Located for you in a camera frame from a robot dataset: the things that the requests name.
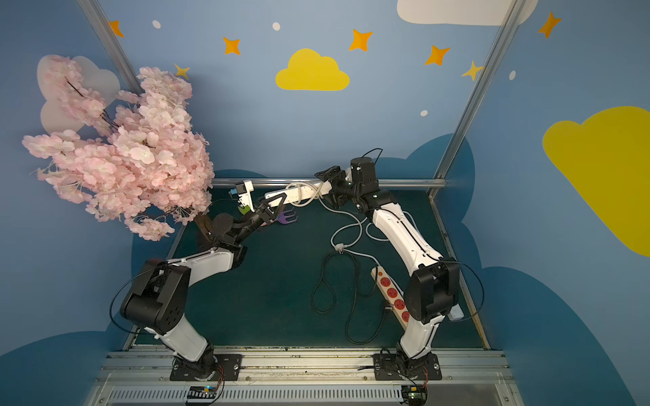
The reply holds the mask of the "white power strip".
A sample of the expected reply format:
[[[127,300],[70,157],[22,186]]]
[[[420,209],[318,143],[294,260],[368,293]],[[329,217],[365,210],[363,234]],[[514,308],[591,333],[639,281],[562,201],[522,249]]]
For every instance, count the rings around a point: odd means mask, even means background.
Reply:
[[[303,207],[309,205],[312,201],[318,200],[323,196],[326,196],[332,189],[332,184],[328,181],[308,183],[308,182],[294,182],[289,184],[284,189],[268,192],[264,195],[265,197],[270,197],[279,192],[285,192],[287,194],[286,205],[292,205],[296,207]]]

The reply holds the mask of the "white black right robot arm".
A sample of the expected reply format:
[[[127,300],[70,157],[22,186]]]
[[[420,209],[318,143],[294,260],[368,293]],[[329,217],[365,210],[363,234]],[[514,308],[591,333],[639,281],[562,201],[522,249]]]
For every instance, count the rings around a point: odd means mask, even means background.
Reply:
[[[415,367],[431,352],[442,321],[447,316],[464,316],[459,306],[459,263],[443,257],[426,242],[391,192],[379,187],[370,159],[353,162],[351,174],[333,166],[317,173],[316,178],[322,183],[320,196],[328,198],[335,208],[352,202],[403,260],[410,276],[403,296],[410,318],[399,340],[398,354],[405,369]]]

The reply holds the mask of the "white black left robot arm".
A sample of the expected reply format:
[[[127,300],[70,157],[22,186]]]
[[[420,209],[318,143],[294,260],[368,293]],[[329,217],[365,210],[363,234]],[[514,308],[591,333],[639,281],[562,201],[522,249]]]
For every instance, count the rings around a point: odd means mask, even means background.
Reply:
[[[175,261],[148,260],[133,278],[120,316],[150,333],[174,352],[172,381],[211,382],[224,378],[213,345],[186,317],[192,285],[238,267],[245,258],[243,241],[264,223],[276,219],[285,206],[283,192],[260,201],[241,219],[228,213],[199,222],[209,247]]]

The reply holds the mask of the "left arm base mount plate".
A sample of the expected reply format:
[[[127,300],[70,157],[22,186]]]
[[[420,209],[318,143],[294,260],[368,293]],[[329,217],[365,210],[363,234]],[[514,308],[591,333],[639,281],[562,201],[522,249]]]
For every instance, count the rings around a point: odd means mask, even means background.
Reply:
[[[237,381],[243,355],[206,355],[196,362],[175,357],[169,380],[172,382],[226,382]]]

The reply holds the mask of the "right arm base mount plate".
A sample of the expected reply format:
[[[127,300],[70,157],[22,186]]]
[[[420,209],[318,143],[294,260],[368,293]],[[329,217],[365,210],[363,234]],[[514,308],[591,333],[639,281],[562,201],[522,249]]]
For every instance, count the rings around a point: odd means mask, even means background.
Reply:
[[[380,353],[372,356],[372,371],[377,381],[441,381],[443,379],[438,356],[427,353],[411,360],[401,354]]]

